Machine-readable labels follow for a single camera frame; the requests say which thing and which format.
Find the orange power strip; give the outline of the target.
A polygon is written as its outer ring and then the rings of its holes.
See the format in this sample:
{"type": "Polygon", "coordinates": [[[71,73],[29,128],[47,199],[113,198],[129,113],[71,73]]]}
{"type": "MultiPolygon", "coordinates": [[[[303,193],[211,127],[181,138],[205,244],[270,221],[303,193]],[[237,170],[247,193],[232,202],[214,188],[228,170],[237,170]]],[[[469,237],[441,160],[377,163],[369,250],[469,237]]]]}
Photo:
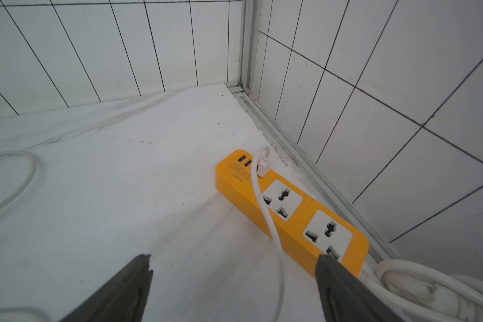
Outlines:
{"type": "MultiPolygon", "coordinates": [[[[252,155],[234,151],[216,166],[215,187],[269,234],[252,186],[252,165],[252,155]]],[[[319,256],[330,255],[355,277],[360,276],[370,247],[361,231],[273,170],[258,183],[283,251],[297,264],[314,275],[319,256]]]]}

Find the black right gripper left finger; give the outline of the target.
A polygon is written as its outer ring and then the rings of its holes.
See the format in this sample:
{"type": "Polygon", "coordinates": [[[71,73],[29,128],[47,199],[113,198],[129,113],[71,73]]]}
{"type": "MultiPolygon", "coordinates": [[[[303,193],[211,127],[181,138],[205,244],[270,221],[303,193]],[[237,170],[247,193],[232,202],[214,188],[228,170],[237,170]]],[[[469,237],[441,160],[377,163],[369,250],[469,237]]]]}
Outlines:
{"type": "Polygon", "coordinates": [[[138,255],[63,321],[141,321],[152,277],[150,256],[138,255]]]}

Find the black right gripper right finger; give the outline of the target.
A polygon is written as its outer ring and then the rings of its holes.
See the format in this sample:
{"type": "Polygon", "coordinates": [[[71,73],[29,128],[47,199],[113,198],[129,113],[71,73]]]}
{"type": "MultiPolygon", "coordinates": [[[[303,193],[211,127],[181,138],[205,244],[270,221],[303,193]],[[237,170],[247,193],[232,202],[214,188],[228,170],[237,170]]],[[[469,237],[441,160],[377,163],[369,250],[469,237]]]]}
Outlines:
{"type": "Polygon", "coordinates": [[[401,321],[334,257],[321,255],[315,267],[326,321],[401,321]]]}

